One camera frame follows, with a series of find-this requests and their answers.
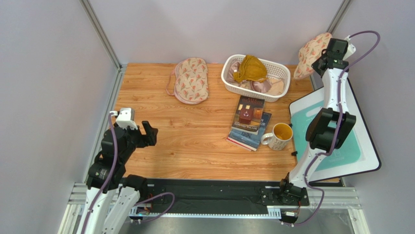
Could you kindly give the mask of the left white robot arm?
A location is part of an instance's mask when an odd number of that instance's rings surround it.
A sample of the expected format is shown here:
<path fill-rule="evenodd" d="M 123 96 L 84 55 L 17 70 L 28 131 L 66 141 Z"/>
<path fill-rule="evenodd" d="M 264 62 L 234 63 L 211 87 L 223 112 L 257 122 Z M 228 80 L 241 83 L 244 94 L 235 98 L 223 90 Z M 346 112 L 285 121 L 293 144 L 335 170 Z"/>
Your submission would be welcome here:
<path fill-rule="evenodd" d="M 148 193 L 147 179 L 123 178 L 126 163 L 137 148 L 156 145 L 158 129 L 143 121 L 140 129 L 111 124 L 101 141 L 101 151 L 88 170 L 85 207 L 79 234 L 117 234 L 131 208 Z"/>

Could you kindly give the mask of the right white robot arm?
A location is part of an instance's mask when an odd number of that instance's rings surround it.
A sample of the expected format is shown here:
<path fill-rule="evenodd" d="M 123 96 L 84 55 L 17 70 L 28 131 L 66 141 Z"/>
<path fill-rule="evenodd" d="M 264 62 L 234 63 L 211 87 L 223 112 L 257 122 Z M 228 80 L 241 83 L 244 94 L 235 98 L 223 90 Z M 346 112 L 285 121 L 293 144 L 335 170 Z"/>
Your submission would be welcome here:
<path fill-rule="evenodd" d="M 280 182 L 279 200 L 284 204 L 301 201 L 308 182 L 319 164 L 342 146 L 351 133 L 356 116 L 349 113 L 345 82 L 349 63 L 345 61 L 349 43 L 330 39 L 312 68 L 321 76 L 324 90 L 323 107 L 309 124 L 305 152 L 296 167 Z"/>

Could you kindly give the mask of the floral mesh laundry bag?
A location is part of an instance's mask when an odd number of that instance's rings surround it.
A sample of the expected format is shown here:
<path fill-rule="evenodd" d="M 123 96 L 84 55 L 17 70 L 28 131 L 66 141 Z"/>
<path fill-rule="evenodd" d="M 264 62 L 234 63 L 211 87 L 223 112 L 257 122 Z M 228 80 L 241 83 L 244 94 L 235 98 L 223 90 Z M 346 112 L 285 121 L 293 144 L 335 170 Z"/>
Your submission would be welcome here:
<path fill-rule="evenodd" d="M 299 63 L 294 71 L 293 79 L 301 80 L 314 73 L 312 64 L 321 56 L 326 49 L 332 34 L 325 32 L 315 36 L 299 50 Z"/>

